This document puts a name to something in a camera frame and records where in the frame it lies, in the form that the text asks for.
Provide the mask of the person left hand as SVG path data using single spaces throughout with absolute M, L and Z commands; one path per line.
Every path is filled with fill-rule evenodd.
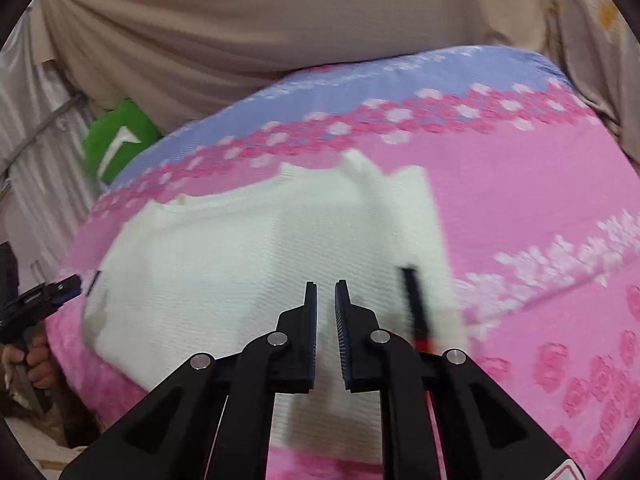
M 28 368 L 28 381 L 36 389 L 48 390 L 58 381 L 55 362 L 46 335 L 41 334 L 32 338 L 32 345 L 27 353 L 13 344 L 3 347 L 2 365 L 8 385 L 16 375 L 17 365 L 20 364 Z

